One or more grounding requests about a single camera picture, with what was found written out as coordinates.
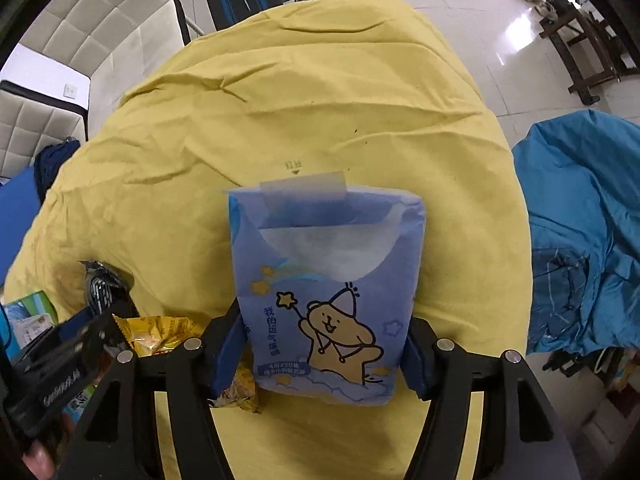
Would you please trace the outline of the person's left hand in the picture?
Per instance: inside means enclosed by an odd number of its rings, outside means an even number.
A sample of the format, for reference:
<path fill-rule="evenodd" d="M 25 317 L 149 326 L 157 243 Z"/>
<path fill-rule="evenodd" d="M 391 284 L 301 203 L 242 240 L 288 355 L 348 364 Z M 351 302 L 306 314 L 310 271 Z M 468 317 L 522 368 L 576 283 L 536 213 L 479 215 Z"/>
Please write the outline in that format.
<path fill-rule="evenodd" d="M 52 480 L 55 464 L 47 449 L 38 441 L 22 456 L 23 463 L 38 480 Z"/>

